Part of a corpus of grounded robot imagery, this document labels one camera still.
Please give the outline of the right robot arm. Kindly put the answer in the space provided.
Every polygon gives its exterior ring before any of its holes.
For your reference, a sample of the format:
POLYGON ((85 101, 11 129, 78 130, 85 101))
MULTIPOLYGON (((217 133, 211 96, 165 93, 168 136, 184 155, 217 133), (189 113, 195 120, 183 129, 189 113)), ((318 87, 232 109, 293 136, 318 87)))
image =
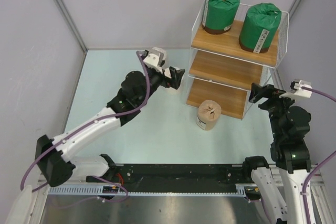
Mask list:
POLYGON ((311 114, 294 105, 297 100, 311 95, 311 84, 303 80, 293 81, 289 92, 272 84, 251 85, 249 102, 265 99, 258 107, 268 112, 273 137, 271 159, 278 169, 285 193, 279 191, 263 156, 245 158, 242 176, 259 189, 261 205, 270 223, 316 222, 310 192, 312 164, 304 141, 310 131, 311 114))

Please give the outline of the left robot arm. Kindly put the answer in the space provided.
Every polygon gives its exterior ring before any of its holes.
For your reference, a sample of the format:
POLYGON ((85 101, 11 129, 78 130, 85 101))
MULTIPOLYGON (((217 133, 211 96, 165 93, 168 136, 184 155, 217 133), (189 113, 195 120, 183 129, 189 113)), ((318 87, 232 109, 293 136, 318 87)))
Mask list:
POLYGON ((37 140, 35 160, 49 186, 60 186, 73 175, 76 166, 71 159, 82 148, 133 120, 159 87, 177 90, 185 74, 185 69, 174 67, 163 72, 148 67, 145 70, 129 72, 117 95, 87 122, 53 138, 43 135, 37 140))

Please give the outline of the green paper roll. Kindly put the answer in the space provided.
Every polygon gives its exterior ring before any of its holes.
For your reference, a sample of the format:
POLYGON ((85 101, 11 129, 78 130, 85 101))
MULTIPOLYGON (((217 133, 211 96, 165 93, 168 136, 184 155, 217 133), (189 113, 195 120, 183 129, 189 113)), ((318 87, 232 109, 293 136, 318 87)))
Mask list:
POLYGON ((212 35, 228 32, 239 5, 240 0, 205 0, 201 22, 203 29, 212 35))

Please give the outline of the unwrapped white paper roll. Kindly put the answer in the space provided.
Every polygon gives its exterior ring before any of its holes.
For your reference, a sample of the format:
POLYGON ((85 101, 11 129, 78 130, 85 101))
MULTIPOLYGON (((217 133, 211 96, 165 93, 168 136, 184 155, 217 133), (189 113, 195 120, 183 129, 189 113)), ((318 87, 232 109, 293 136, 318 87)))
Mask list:
POLYGON ((168 67, 164 69, 163 87, 168 94, 177 95, 181 92, 181 85, 185 69, 168 67))

